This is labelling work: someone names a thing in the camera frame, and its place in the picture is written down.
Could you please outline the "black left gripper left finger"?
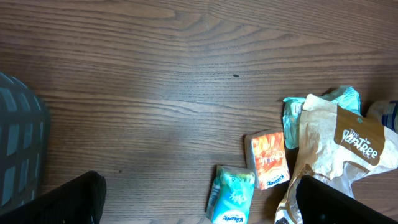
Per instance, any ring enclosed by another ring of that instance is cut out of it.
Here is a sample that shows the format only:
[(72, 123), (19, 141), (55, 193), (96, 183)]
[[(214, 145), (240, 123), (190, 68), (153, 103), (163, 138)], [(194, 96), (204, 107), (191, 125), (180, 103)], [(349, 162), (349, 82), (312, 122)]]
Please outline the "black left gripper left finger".
[(89, 171), (1, 215), (1, 224), (99, 224), (105, 200), (105, 177)]

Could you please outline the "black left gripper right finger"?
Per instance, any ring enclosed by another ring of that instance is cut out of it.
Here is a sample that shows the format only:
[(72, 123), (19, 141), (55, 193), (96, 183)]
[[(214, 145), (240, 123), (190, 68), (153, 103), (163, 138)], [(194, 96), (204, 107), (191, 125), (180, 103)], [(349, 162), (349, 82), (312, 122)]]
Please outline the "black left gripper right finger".
[(309, 175), (301, 178), (296, 200), (303, 224), (397, 224)]

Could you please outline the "beige Pantree snack bag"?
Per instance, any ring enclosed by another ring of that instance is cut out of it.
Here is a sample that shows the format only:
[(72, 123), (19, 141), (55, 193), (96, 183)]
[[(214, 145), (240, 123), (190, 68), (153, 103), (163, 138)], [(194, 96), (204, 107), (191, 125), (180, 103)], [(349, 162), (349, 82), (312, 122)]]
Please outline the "beige Pantree snack bag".
[(351, 184), (397, 168), (397, 133), (315, 95), (308, 95), (299, 124), (299, 150), (276, 223), (302, 223), (297, 187), (309, 175), (353, 197)]

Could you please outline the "orange tissue pack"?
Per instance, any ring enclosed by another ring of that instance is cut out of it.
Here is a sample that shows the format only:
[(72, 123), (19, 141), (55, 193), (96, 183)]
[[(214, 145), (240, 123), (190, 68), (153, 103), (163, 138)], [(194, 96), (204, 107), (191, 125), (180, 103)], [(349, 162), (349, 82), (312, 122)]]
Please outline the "orange tissue pack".
[(283, 132), (265, 130), (247, 134), (244, 150), (246, 166), (254, 172), (257, 189), (269, 189), (290, 180)]

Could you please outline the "teal tissue pack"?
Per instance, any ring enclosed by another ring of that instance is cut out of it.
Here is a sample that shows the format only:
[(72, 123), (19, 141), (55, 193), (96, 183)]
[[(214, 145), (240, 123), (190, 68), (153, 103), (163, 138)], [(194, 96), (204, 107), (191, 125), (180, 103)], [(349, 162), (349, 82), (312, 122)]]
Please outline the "teal tissue pack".
[(254, 173), (249, 169), (218, 166), (206, 217), (213, 224), (246, 224), (254, 194)]

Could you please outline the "teal snack packet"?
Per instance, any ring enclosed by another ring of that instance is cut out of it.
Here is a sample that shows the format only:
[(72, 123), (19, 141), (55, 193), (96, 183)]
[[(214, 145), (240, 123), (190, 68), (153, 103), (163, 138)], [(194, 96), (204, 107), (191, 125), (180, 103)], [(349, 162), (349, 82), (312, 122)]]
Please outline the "teal snack packet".
[[(352, 86), (340, 86), (330, 93), (320, 96), (352, 113), (360, 114), (361, 100), (359, 93)], [(284, 127), (285, 146), (287, 149), (299, 147), (299, 124), (304, 97), (286, 97), (283, 99), (284, 110), (282, 123)]]

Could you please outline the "green lid jar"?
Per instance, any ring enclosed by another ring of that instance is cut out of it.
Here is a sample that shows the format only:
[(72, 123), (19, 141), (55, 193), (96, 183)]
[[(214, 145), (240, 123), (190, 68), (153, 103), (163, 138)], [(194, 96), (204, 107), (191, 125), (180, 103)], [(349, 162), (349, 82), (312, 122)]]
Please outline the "green lid jar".
[(366, 117), (379, 121), (383, 126), (397, 133), (397, 100), (374, 102), (369, 107)]

